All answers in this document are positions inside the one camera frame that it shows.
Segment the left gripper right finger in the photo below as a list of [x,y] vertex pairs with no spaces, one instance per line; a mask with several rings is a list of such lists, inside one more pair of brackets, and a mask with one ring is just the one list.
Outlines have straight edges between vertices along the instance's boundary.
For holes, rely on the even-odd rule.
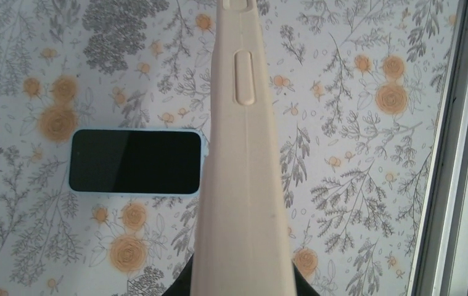
[[319,293],[308,283],[305,277],[300,273],[296,265],[293,263],[295,288],[297,296],[319,296]]

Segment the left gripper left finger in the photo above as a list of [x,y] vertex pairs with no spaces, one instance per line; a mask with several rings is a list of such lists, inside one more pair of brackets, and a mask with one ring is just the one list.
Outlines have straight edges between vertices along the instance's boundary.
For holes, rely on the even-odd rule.
[[194,256],[192,255],[185,267],[176,278],[174,283],[162,294],[163,296],[190,296],[192,265]]

